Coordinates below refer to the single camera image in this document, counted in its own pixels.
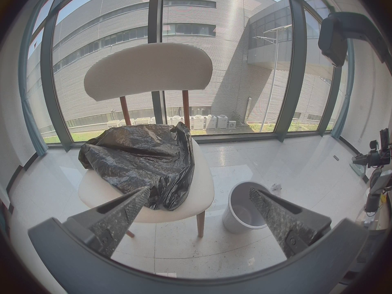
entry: mounted camera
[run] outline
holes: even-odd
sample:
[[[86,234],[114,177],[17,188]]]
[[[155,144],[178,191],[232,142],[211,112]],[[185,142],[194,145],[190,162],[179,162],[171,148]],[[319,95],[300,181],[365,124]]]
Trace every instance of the mounted camera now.
[[[381,167],[390,163],[391,160],[391,144],[389,143],[389,130],[380,131],[381,149],[377,140],[369,143],[370,151],[367,155],[359,154],[352,159],[354,164],[367,165],[370,167]]]

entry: floor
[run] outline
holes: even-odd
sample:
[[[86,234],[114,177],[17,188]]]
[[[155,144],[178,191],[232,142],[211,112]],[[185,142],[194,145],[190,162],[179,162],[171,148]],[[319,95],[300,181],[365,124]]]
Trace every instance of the floor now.
[[[134,238],[125,236],[112,259],[169,277],[213,278],[245,274],[286,258],[270,230],[235,235],[223,227],[222,214],[233,186],[252,180],[302,207],[327,215],[335,226],[354,220],[364,204],[366,185],[350,168],[353,154],[330,135],[200,145],[215,186],[206,211],[204,237],[197,237],[196,218],[159,224],[134,223]],[[17,177],[10,192],[15,209],[11,242],[33,274],[51,291],[65,293],[39,259],[27,229],[48,217],[65,221],[87,210],[78,197],[85,173],[78,150],[49,150]]]

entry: trash can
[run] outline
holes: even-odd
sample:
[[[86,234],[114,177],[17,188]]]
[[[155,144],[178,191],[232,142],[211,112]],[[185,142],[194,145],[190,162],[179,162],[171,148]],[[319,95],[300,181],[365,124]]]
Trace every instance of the trash can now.
[[[267,226],[262,215],[249,199],[251,187],[268,191],[256,182],[238,183],[230,191],[228,207],[223,213],[223,225],[232,233],[240,234]]]

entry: garbage bag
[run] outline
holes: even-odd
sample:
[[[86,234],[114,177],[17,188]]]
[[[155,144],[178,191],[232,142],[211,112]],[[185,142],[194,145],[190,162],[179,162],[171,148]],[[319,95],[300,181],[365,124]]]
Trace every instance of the garbage bag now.
[[[148,186],[151,209],[180,206],[194,171],[192,138],[182,122],[112,127],[82,145],[79,161],[124,194]]]

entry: white chair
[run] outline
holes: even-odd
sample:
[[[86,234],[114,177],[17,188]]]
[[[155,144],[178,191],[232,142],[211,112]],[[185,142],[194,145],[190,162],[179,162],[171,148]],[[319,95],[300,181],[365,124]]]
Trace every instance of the white chair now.
[[[149,43],[116,52],[95,63],[86,73],[84,87],[96,101],[121,97],[123,103],[124,96],[147,91],[202,90],[211,74],[211,59],[199,48],[179,43]],[[186,200],[173,211],[143,207],[134,222],[161,223],[196,216],[198,236],[203,237],[205,210],[214,200],[214,183],[194,140],[193,152],[195,169]],[[86,172],[78,194],[90,208],[122,195],[94,170]]]

